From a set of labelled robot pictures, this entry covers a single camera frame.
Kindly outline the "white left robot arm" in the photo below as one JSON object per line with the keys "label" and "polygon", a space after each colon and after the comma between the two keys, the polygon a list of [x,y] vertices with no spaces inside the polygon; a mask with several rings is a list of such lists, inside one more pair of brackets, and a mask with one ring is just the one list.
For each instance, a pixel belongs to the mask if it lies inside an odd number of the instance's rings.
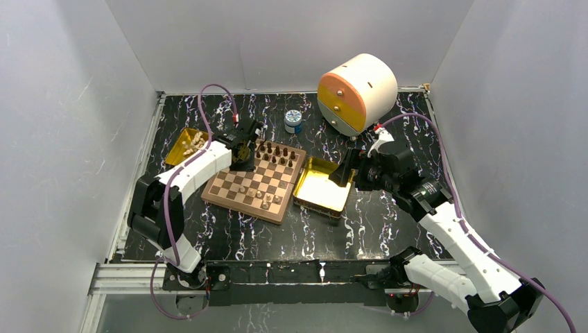
{"label": "white left robot arm", "polygon": [[150,177],[143,175],[135,185],[127,225],[160,250],[167,264],[180,272],[191,289],[207,280],[202,257],[184,234],[184,204],[218,172],[252,171],[256,140],[262,124],[242,119],[231,130],[210,135],[205,145],[172,169]]}

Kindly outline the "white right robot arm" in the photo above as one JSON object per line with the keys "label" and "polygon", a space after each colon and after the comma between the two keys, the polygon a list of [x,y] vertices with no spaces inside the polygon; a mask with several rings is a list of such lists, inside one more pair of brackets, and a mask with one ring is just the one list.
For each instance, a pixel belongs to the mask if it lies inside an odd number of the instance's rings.
{"label": "white right robot arm", "polygon": [[452,195],[437,180],[419,174],[405,144],[386,142],[371,151],[349,148],[329,180],[339,187],[352,181],[360,191],[391,194],[465,272],[447,269],[410,246],[391,257],[388,268],[367,273],[364,280],[389,278],[399,287],[426,287],[464,312],[477,332],[512,332],[537,311],[543,299],[539,281],[525,281],[492,260],[490,250],[475,245],[474,232],[458,222]]}

